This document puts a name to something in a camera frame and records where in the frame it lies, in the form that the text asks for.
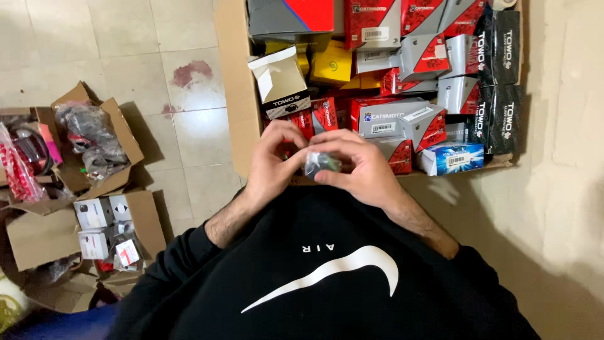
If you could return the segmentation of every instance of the man's left hand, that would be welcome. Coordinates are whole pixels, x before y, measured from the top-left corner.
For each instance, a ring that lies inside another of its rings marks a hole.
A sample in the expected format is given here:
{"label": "man's left hand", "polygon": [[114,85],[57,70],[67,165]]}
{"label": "man's left hand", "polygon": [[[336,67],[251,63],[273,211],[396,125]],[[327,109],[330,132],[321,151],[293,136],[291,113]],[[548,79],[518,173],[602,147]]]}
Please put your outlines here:
{"label": "man's left hand", "polygon": [[293,174],[306,161],[304,150],[283,161],[278,148],[285,140],[292,141],[300,149],[308,145],[300,129],[292,122],[273,120],[255,147],[248,184],[242,195],[258,211],[283,193]]}

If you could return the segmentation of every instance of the person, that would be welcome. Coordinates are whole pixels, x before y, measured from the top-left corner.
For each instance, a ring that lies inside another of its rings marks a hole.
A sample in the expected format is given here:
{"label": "person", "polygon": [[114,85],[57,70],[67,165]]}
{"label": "person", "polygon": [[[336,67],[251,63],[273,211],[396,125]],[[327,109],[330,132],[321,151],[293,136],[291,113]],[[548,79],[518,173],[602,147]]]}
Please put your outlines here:
{"label": "person", "polygon": [[[300,148],[285,161],[284,141]],[[352,171],[289,188],[307,152]],[[539,337],[496,272],[401,188],[377,147],[344,129],[308,145],[274,120],[244,190],[158,254],[109,338]]]}

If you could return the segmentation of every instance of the finger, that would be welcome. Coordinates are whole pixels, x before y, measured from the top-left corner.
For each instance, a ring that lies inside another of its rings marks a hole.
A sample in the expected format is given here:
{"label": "finger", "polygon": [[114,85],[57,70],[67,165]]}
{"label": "finger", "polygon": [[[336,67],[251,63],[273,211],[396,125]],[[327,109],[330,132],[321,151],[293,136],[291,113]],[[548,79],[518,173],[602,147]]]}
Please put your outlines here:
{"label": "finger", "polygon": [[277,148],[277,145],[283,143],[283,140],[288,139],[294,144],[296,144],[298,148],[305,148],[308,145],[308,142],[306,141],[306,139],[304,139],[302,131],[300,131],[300,129],[298,129],[298,127],[295,126],[292,122],[283,123],[289,124],[277,124],[270,130],[267,128],[265,130],[265,133],[262,134],[260,144],[265,147],[266,150],[272,152]]}
{"label": "finger", "polygon": [[283,173],[285,173],[288,178],[292,177],[292,175],[306,162],[306,150],[307,149],[302,149],[296,152],[292,157],[280,164]]}
{"label": "finger", "polygon": [[356,133],[354,133],[350,130],[339,129],[339,130],[324,132],[322,134],[313,136],[310,139],[310,145],[331,142],[332,140],[338,140],[338,139],[349,140],[351,142],[357,142],[357,143],[362,143],[364,141],[363,138],[361,138],[359,135],[357,135]]}
{"label": "finger", "polygon": [[352,184],[351,176],[331,170],[321,170],[315,175],[315,182],[348,190]]}
{"label": "finger", "polygon": [[308,147],[308,152],[336,152],[352,159],[352,157],[364,152],[367,146],[367,144],[338,139],[332,142],[311,145]]}

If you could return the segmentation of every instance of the open cardboard box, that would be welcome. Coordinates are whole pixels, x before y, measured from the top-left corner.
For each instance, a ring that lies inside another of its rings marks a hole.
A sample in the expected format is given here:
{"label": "open cardboard box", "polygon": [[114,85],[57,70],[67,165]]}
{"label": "open cardboard box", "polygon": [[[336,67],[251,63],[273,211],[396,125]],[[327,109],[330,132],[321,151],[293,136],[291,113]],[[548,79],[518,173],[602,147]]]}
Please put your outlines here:
{"label": "open cardboard box", "polygon": [[[254,147],[262,134],[262,120],[254,75],[248,68],[246,57],[252,53],[248,36],[248,21],[245,0],[220,0],[215,3],[215,25],[220,47],[222,80],[225,88],[233,167],[241,176],[247,177]],[[520,65],[523,63],[522,0],[516,10],[521,14]],[[494,157],[485,168],[511,166],[510,155]],[[426,175],[414,171],[409,175]],[[315,184],[303,176],[294,176],[294,185]]]}
{"label": "open cardboard box", "polygon": [[[115,134],[117,135],[117,138],[132,165],[108,177],[99,187],[92,188],[86,176],[80,171],[82,168],[84,168],[84,164],[82,163],[82,155],[73,153],[72,144],[66,138],[66,131],[64,131],[61,126],[57,126],[55,123],[54,108],[56,105],[67,103],[72,100],[78,102],[94,102],[86,92],[86,88],[82,82],[79,82],[73,90],[52,103],[51,108],[36,107],[1,109],[0,115],[34,115],[40,123],[48,125],[48,129],[53,135],[53,139],[57,144],[57,147],[60,149],[61,157],[63,158],[62,164],[53,167],[53,171],[57,175],[57,178],[61,180],[61,182],[63,182],[63,184],[76,196],[85,190],[89,190],[77,198],[47,200],[36,203],[16,201],[10,194],[6,193],[0,195],[0,200],[7,201],[9,203],[9,208],[20,209],[42,216],[52,214],[61,208],[70,206],[75,200],[89,200],[91,198],[96,198],[125,185],[128,182],[132,166],[143,160],[143,152],[138,146],[137,141],[134,139],[128,124],[126,123],[126,119],[122,115],[115,99],[111,98],[105,101],[100,105],[100,107],[109,114]],[[0,183],[3,178],[5,179],[5,174],[2,171]],[[44,180],[46,179],[39,178],[40,183],[42,183]]]}
{"label": "open cardboard box", "polygon": [[[150,265],[157,253],[165,249],[164,234],[153,195],[150,191],[143,190],[123,195],[128,203],[137,237],[144,248],[141,249],[141,258]],[[47,216],[25,213],[2,228],[1,271],[38,304],[64,313],[86,310],[98,281],[117,294],[129,292],[138,281],[140,272],[96,275],[94,270],[78,270],[68,274],[67,280],[62,278],[60,282],[50,286],[41,286],[27,272],[23,272],[79,252],[78,231],[81,229],[72,206]]]}

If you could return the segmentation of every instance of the hairy forearm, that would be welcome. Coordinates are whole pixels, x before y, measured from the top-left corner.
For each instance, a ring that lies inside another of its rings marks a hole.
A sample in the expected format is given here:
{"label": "hairy forearm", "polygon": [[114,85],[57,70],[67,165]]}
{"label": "hairy forearm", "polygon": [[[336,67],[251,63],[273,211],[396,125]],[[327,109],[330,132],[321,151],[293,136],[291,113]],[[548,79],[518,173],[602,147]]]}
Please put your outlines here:
{"label": "hairy forearm", "polygon": [[206,222],[205,233],[212,243],[224,249],[261,209],[244,190]]}
{"label": "hairy forearm", "polygon": [[388,218],[418,235],[429,247],[451,260],[459,251],[459,243],[442,229],[405,191],[397,202],[384,209]]}

